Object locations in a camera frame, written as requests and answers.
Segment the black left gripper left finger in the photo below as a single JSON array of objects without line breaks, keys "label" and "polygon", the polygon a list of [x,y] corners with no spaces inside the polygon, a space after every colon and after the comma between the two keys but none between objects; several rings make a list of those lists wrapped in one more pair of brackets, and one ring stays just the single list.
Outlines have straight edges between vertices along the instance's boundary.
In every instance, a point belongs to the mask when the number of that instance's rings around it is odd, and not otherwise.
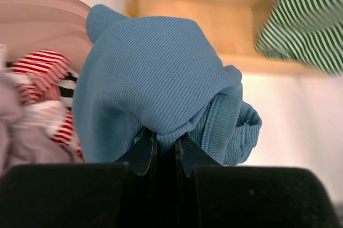
[{"label": "black left gripper left finger", "polygon": [[1,177],[1,227],[150,227],[156,136],[113,163],[17,165]]}]

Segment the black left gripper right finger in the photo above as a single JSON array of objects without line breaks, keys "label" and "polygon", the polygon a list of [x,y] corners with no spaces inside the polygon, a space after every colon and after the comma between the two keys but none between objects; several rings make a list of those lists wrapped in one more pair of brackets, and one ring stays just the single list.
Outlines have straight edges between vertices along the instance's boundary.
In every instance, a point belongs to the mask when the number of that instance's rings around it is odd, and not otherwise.
[{"label": "black left gripper right finger", "polygon": [[339,227],[319,179],[300,168],[222,166],[175,142],[179,227]]}]

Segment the dusty pink tank top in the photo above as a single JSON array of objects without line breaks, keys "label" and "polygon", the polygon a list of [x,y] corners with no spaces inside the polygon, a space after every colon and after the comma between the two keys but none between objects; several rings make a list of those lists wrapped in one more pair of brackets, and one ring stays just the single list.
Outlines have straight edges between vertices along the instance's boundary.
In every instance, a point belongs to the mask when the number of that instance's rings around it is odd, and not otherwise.
[{"label": "dusty pink tank top", "polygon": [[21,164],[80,163],[72,142],[54,142],[67,118],[61,101],[23,106],[9,75],[1,72],[1,173]]}]

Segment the teal blue tank top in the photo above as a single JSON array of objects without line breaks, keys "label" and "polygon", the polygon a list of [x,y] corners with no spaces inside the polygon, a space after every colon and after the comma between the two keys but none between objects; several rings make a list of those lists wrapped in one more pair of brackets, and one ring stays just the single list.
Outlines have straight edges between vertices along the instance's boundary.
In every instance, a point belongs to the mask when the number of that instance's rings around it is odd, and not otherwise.
[{"label": "teal blue tank top", "polygon": [[126,17],[92,7],[93,43],[73,93],[84,159],[111,163],[141,137],[162,151],[184,134],[222,165],[244,163],[262,120],[243,100],[241,72],[224,66],[198,24],[173,17]]}]

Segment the black white striped tank top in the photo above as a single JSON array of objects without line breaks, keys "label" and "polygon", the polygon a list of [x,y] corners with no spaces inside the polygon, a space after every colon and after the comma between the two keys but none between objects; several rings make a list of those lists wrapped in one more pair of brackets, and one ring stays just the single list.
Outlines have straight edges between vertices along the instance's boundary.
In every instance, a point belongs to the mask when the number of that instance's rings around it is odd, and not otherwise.
[{"label": "black white striped tank top", "polygon": [[8,63],[6,73],[18,89],[23,105],[57,100],[71,108],[78,74],[69,69],[68,60],[28,56]]}]

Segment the red white striped tank top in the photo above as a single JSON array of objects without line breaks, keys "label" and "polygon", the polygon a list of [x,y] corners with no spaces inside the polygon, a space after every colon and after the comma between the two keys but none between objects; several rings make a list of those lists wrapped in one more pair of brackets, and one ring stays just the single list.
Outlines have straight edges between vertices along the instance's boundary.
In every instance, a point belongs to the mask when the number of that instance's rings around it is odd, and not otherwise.
[{"label": "red white striped tank top", "polygon": [[52,50],[26,54],[10,64],[6,73],[17,88],[26,114],[22,128],[39,127],[54,143],[69,146],[84,159],[71,113],[73,89],[61,91],[61,83],[76,85],[70,59]]}]

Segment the green white striped tank top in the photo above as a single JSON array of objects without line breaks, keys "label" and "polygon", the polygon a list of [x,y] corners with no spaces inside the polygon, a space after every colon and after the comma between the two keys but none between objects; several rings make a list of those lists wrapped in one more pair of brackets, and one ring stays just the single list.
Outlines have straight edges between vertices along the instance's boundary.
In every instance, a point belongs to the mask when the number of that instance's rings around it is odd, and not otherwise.
[{"label": "green white striped tank top", "polygon": [[342,75],[342,0],[275,0],[257,51]]}]

